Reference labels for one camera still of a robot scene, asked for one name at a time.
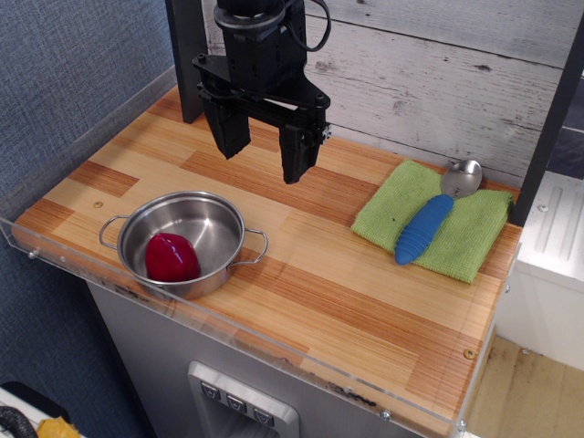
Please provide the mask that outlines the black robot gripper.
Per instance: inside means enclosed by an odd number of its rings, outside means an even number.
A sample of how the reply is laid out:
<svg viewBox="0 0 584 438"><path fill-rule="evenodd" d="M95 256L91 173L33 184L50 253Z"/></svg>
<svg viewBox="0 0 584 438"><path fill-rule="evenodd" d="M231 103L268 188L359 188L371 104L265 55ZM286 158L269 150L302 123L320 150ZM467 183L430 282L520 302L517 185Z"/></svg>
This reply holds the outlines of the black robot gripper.
<svg viewBox="0 0 584 438"><path fill-rule="evenodd" d="M219 16L225 53L199 54L193 66L207 123L218 150L229 160L250 141L249 121L279 130L283 178L298 183L316 165L329 135L330 99L312 84L303 16Z"/></svg>

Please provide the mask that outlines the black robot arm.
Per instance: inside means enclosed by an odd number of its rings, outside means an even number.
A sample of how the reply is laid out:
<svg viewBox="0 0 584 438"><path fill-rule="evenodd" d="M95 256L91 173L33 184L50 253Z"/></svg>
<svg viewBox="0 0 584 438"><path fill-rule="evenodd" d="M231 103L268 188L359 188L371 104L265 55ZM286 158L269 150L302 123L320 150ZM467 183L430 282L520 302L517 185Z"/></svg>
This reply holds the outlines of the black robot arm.
<svg viewBox="0 0 584 438"><path fill-rule="evenodd" d="M227 159L251 141L250 120L278 128L284 181L296 183L316 164L330 135L330 99L305 75L308 53L302 1L220 1L214 8L225 53L200 54L193 65L203 110Z"/></svg>

